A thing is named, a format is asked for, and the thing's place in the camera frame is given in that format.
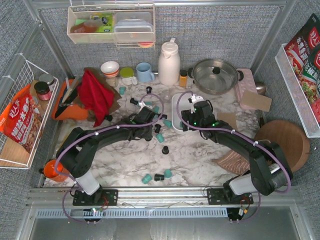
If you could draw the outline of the brown cardboard square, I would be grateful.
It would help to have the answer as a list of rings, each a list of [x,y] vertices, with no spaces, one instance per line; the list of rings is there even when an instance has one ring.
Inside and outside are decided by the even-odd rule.
[[[236,131],[238,130],[237,119],[236,119],[235,113],[218,112],[217,118],[220,121],[224,121],[224,122],[228,123]]]

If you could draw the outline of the white rectangular storage basket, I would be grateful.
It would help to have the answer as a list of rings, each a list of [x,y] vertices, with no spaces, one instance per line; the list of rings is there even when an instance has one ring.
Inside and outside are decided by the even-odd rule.
[[[204,98],[200,95],[189,91],[177,93],[171,98],[171,122],[173,130],[178,134],[190,134],[193,129],[189,125],[185,125],[182,121],[181,111],[191,110],[194,113],[194,104],[203,101]]]

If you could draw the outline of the striped pink knit cloth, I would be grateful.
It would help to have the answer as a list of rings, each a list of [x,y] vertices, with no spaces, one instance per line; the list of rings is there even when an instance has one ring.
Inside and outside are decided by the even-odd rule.
[[[218,159],[213,159],[212,162],[235,175],[242,175],[250,170],[249,161],[233,150]]]

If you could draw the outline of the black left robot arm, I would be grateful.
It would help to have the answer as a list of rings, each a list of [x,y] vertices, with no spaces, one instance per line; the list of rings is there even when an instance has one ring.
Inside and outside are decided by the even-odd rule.
[[[150,141],[156,115],[150,108],[143,107],[139,113],[122,118],[109,127],[96,130],[76,127],[59,148],[56,159],[76,181],[80,191],[92,196],[101,188],[91,172],[96,152],[117,142],[140,139]]]

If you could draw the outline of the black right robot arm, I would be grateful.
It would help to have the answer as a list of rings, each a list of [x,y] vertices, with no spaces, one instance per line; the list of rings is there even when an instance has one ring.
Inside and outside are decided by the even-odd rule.
[[[184,131],[197,130],[205,140],[224,145],[244,157],[249,173],[224,183],[228,197],[258,192],[268,196],[273,192],[287,193],[292,186],[293,173],[281,147],[275,143],[260,143],[217,120],[208,100],[194,103],[190,110],[178,110]]]

